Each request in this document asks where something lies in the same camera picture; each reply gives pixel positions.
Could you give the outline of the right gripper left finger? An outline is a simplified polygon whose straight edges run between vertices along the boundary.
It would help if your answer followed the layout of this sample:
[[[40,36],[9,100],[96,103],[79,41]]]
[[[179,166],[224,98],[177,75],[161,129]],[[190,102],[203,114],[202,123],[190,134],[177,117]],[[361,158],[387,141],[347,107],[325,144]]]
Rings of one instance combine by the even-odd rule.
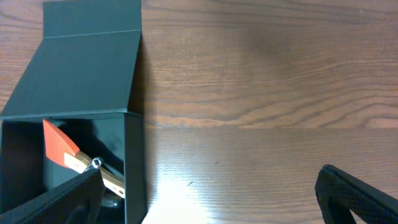
[[[100,170],[90,169],[1,215],[4,224],[95,223],[105,186]]]

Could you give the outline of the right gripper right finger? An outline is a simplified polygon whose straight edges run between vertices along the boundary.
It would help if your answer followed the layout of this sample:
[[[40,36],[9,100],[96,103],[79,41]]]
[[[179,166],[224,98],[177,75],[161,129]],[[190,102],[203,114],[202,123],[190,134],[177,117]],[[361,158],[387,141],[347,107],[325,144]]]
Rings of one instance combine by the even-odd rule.
[[[327,164],[318,173],[315,195],[325,223],[397,223],[397,199]]]

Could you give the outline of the small claw hammer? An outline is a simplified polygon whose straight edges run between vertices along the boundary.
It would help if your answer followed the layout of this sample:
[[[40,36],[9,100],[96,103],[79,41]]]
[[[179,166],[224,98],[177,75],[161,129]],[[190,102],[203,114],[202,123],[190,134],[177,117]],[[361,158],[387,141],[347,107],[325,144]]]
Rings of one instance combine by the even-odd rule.
[[[101,205],[108,208],[119,208],[126,197],[124,180],[104,168],[100,169],[104,186],[111,191],[105,193]]]

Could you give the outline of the silver ring wrench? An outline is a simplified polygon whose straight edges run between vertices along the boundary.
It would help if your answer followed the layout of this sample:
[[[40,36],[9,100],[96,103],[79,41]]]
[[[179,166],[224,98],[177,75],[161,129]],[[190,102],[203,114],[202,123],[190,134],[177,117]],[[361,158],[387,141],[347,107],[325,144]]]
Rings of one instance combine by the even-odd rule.
[[[95,157],[92,159],[91,163],[87,166],[85,171],[88,171],[90,169],[99,169],[103,164],[103,159],[101,157]]]

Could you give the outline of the orange scraper wooden handle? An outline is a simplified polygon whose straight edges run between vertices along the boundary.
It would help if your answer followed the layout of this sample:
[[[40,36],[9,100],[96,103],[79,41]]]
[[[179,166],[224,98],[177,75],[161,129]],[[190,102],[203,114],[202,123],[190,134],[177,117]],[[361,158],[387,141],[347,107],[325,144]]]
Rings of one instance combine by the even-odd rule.
[[[45,140],[45,155],[52,162],[82,174],[92,159],[58,127],[50,121],[42,121]]]

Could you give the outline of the dark green box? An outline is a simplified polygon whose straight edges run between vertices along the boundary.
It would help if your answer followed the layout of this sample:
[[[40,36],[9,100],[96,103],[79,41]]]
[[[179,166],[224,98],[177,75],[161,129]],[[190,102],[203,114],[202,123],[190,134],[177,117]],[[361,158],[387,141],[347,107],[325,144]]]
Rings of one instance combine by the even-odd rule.
[[[46,157],[48,120],[125,181],[126,197],[98,223],[143,221],[144,121],[129,107],[140,40],[139,1],[44,3],[43,39],[1,112],[2,212],[76,176]]]

